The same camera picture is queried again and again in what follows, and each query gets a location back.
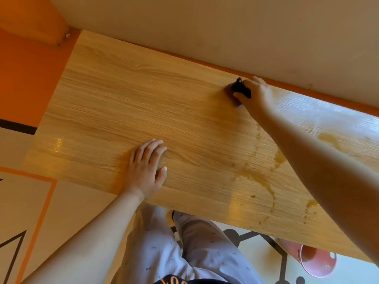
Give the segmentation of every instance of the black brush handle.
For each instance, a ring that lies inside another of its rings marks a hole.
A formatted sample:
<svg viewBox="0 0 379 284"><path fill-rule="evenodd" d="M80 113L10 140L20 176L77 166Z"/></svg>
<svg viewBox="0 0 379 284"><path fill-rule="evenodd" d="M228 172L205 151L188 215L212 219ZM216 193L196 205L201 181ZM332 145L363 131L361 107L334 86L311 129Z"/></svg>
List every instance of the black brush handle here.
<svg viewBox="0 0 379 284"><path fill-rule="evenodd" d="M251 98L251 90L242 82L241 78L238 78L234 84L232 84L231 89L233 92L243 93L245 97Z"/></svg>

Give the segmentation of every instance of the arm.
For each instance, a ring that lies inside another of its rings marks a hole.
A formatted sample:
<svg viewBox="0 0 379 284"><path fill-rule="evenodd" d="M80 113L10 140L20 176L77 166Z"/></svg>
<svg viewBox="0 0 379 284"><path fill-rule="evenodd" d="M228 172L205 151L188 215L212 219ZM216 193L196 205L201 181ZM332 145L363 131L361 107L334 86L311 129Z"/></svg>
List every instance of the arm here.
<svg viewBox="0 0 379 284"><path fill-rule="evenodd" d="M280 116L272 91L257 77L245 80L251 99L235 93L272 137L291 167L344 233L379 264L379 176Z"/></svg>
<svg viewBox="0 0 379 284"><path fill-rule="evenodd" d="M135 210L166 179L166 167L161 168L155 178L159 159L167 149L159 147L162 142L151 140L130 153L121 194L55 251L23 284L104 283Z"/></svg>

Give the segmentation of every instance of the table top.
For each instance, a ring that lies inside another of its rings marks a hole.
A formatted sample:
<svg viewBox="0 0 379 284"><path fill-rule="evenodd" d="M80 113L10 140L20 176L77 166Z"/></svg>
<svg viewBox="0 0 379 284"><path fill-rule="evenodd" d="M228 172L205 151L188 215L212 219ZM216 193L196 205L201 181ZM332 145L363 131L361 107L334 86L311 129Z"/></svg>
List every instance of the table top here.
<svg viewBox="0 0 379 284"><path fill-rule="evenodd" d="M297 178L274 141L223 88L237 76L83 31L26 157L28 172L118 193L126 152L168 147L149 202L368 260ZM379 170L379 119L272 87L307 132Z"/></svg>

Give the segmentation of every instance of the forearm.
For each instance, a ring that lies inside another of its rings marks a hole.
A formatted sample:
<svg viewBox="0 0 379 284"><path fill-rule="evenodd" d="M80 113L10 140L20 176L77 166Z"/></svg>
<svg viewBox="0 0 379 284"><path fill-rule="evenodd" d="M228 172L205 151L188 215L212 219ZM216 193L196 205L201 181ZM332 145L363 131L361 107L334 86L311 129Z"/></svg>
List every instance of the forearm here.
<svg viewBox="0 0 379 284"><path fill-rule="evenodd" d="M379 177L276 113L257 118L296 175L341 229L379 263Z"/></svg>
<svg viewBox="0 0 379 284"><path fill-rule="evenodd" d="M134 194L119 195L23 283L102 284L140 203L140 198Z"/></svg>

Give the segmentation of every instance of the pants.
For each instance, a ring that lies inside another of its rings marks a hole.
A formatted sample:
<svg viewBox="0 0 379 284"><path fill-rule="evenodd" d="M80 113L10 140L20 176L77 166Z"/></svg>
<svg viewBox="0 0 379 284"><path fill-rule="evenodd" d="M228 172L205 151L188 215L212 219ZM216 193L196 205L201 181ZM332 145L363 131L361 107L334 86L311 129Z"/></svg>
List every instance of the pants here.
<svg viewBox="0 0 379 284"><path fill-rule="evenodd" d="M112 284L153 284L173 274L186 281L217 279L233 284L263 284L238 248L211 221L175 211L183 256L160 207L142 204L136 211L121 267Z"/></svg>

